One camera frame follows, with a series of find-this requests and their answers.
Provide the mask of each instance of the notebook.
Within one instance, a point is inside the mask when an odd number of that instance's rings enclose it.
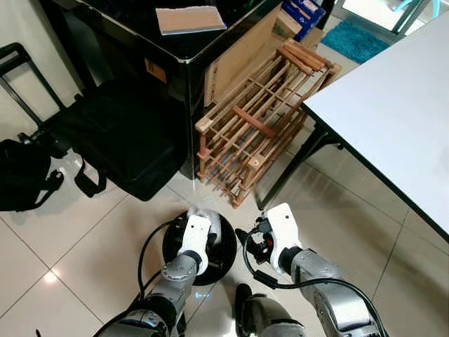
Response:
[[[187,34],[226,29],[215,6],[156,8],[162,35]]]

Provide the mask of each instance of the white floor tile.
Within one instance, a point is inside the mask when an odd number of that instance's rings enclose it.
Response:
[[[138,293],[140,249],[153,229],[188,209],[188,203],[164,187],[151,201],[126,197],[53,268],[61,280],[103,321],[125,310]],[[146,253],[144,278],[162,266],[161,240]],[[194,291],[208,291],[195,288]],[[191,296],[187,318],[200,299]]]
[[[46,266],[0,220],[0,316],[46,270]],[[7,335],[0,329],[0,336]]]
[[[306,126],[304,133],[293,140],[288,148],[289,153],[296,154],[312,127]],[[335,145],[326,145],[308,158],[306,163],[394,220],[400,223],[404,221],[408,211],[406,203],[347,150],[339,150]]]
[[[414,211],[410,210],[410,212],[408,212],[406,220],[404,221],[404,226],[449,255],[449,243],[447,243],[445,239],[435,232],[435,230]]]
[[[101,322],[52,273],[0,319],[0,336],[91,337]]]
[[[273,163],[272,167],[265,174],[264,178],[260,181],[259,185],[255,188],[255,194],[259,199],[264,199],[268,191],[272,188],[276,180],[282,174],[283,170],[293,159],[293,155],[290,153],[283,153],[279,158]],[[286,184],[290,185],[293,183],[293,177]]]
[[[214,185],[203,184],[198,179],[193,182],[177,173],[168,182],[168,186],[189,203],[220,213],[234,228],[252,228],[255,219],[260,216],[252,194],[246,198],[240,207],[234,209],[229,202],[229,198],[222,195],[221,191],[214,190]]]
[[[324,26],[323,31],[325,33],[329,33],[330,30],[334,29],[340,22],[342,22],[339,18],[336,18],[333,15],[330,15],[326,25]]]
[[[106,191],[88,198],[73,180],[78,165],[80,157],[73,152],[64,159],[53,159],[51,170],[59,169],[65,175],[61,188],[38,209],[0,213],[49,267],[126,195],[108,181]]]
[[[391,337],[449,336],[449,256],[404,227],[375,305]]]
[[[283,160],[272,170],[283,169],[289,158]],[[308,165],[296,170],[272,206],[283,202],[295,215],[304,246],[340,265],[348,281],[373,294],[401,225]]]
[[[256,269],[267,270],[267,267]],[[307,328],[308,336],[324,337],[323,329],[316,318],[313,307],[302,297],[298,290],[271,290],[265,285],[253,280],[246,269],[241,250],[232,269],[213,287],[209,298],[198,309],[192,320],[187,324],[186,336],[223,336],[234,337],[234,300],[238,284],[247,283],[253,293],[265,293],[269,298],[279,302],[290,314]]]

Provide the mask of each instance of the teal rug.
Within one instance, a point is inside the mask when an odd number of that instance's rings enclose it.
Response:
[[[389,44],[349,21],[340,22],[321,43],[359,64],[368,61]]]

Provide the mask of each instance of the blue box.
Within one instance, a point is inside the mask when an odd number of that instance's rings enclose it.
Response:
[[[294,37],[296,41],[301,41],[326,14],[313,0],[286,0],[282,9],[302,27]]]

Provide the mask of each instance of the wooden rack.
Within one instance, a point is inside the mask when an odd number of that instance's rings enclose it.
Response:
[[[339,65],[289,39],[196,123],[201,181],[240,206],[301,131],[301,104],[327,86]]]

